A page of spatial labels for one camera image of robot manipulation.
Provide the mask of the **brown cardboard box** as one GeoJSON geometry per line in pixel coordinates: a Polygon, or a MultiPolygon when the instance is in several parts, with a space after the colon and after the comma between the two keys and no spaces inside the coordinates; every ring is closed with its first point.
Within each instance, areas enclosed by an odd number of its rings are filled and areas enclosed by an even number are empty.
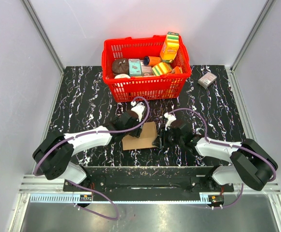
{"type": "Polygon", "coordinates": [[[142,127],[139,138],[130,135],[122,139],[123,150],[146,149],[156,147],[153,145],[157,138],[157,130],[155,122],[146,122],[142,127]]]}

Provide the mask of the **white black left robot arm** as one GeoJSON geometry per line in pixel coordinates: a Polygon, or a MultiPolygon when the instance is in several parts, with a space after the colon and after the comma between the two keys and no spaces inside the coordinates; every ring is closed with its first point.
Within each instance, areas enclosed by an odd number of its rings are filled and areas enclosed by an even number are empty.
{"type": "Polygon", "coordinates": [[[94,147],[117,143],[128,134],[139,136],[141,127],[136,126],[141,122],[143,112],[144,107],[135,106],[119,118],[92,130],[50,133],[32,155],[37,163],[34,174],[44,175],[48,180],[63,178],[73,182],[78,190],[86,191],[92,186],[90,175],[84,167],[71,162],[72,156],[94,147]]]}

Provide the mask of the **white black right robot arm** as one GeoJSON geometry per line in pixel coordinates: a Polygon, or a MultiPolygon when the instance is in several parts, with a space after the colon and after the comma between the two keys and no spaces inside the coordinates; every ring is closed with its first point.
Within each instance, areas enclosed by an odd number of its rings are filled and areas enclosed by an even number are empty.
{"type": "Polygon", "coordinates": [[[206,139],[194,134],[191,127],[180,120],[163,125],[152,144],[158,148],[178,145],[194,155],[229,163],[228,166],[214,166],[204,177],[192,177],[194,191],[218,191],[227,184],[245,184],[261,191],[278,169],[276,161],[255,140],[231,143],[206,139]]]}

